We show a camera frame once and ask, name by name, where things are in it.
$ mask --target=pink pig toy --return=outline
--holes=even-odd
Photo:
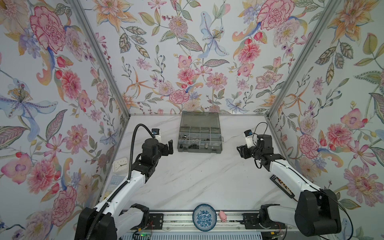
[[[226,222],[226,221],[227,221],[227,215],[225,214],[225,212],[220,211],[220,212],[218,213],[218,216],[220,217],[221,221],[223,221],[223,222]]]

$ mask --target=white marble tabletop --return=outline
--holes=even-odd
[[[264,168],[257,169],[252,158],[243,159],[236,150],[237,146],[245,144],[243,132],[254,130],[259,122],[265,121],[264,117],[220,116],[224,137],[221,154],[178,152],[180,121],[181,116],[132,116],[129,120],[116,159],[129,158],[132,133],[139,123],[149,129],[159,128],[163,143],[173,139],[174,154],[161,157],[156,171],[130,199],[127,209],[134,203],[151,210],[193,210],[201,203],[219,210],[258,210],[263,204],[296,207],[296,202],[269,179],[272,173]],[[261,124],[257,132],[263,133],[264,129],[265,125]],[[134,159],[149,137],[140,127]]]

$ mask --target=floral wallpaper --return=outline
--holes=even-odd
[[[66,1],[0,0],[0,79],[0,239],[71,238],[127,120]]]
[[[266,113],[326,0],[82,1],[133,114]]]
[[[380,0],[343,0],[272,113],[291,164],[350,215],[354,231],[341,212],[339,240],[384,237],[383,9]]]

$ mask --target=blue and white bowl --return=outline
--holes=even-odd
[[[214,228],[217,221],[216,211],[208,204],[200,204],[192,214],[193,223],[200,231],[207,232]]]

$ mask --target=alarm clock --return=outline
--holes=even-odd
[[[128,158],[121,158],[118,160],[115,160],[112,164],[112,171],[117,174],[123,174],[123,173],[128,173],[129,171],[129,162]]]

